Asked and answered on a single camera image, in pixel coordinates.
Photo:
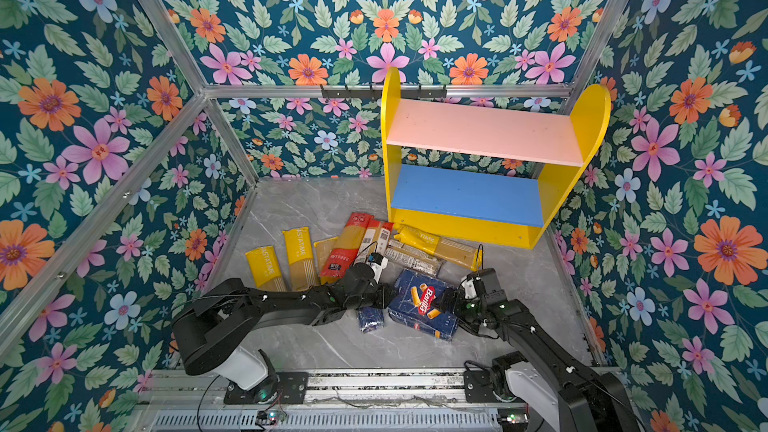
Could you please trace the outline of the blue Barilla spaghetti box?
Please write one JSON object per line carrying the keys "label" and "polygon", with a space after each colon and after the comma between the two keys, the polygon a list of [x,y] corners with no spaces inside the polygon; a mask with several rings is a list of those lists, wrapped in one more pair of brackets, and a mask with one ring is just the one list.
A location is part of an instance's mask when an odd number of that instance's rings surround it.
{"label": "blue Barilla spaghetti box", "polygon": [[362,333],[370,333],[385,326],[384,312],[375,307],[363,307],[357,311],[359,328]]}

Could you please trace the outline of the blue Barilla rigatoni box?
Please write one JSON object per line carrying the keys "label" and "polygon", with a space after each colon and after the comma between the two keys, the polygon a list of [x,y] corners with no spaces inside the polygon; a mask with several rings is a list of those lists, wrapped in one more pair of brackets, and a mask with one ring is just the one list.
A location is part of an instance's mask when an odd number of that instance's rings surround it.
{"label": "blue Barilla rigatoni box", "polygon": [[456,316],[438,308],[438,300],[450,285],[438,278],[404,269],[394,283],[396,297],[387,312],[396,323],[451,341],[458,329]]}

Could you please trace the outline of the red spaghetti bag white label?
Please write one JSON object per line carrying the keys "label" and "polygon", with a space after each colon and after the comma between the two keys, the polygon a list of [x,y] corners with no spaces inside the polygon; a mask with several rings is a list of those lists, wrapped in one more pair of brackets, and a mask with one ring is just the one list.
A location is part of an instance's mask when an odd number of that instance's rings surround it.
{"label": "red spaghetti bag white label", "polygon": [[393,224],[371,219],[355,258],[355,264],[365,262],[374,253],[384,255],[393,230]]}

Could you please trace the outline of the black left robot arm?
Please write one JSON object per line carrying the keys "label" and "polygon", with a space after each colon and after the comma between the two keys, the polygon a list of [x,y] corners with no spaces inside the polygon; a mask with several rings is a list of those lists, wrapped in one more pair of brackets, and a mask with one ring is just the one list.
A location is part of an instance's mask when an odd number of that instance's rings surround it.
{"label": "black left robot arm", "polygon": [[274,292],[227,279],[194,299],[172,321],[178,351],[190,376],[214,372],[250,392],[274,375],[265,354],[241,347],[254,330],[287,325],[321,326],[348,310],[385,309],[396,297],[392,284],[375,280],[365,264],[355,264],[334,283],[304,291]]}

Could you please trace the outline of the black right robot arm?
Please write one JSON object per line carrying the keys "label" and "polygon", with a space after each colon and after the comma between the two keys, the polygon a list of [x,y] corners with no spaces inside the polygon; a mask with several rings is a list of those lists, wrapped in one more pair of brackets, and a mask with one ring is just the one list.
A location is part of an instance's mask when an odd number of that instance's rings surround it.
{"label": "black right robot arm", "polygon": [[520,300],[507,297],[492,268],[471,273],[432,305],[459,326],[485,327],[515,349],[499,357],[490,375],[498,395],[521,398],[555,431],[642,431],[627,390],[611,372],[583,364],[555,341]]}

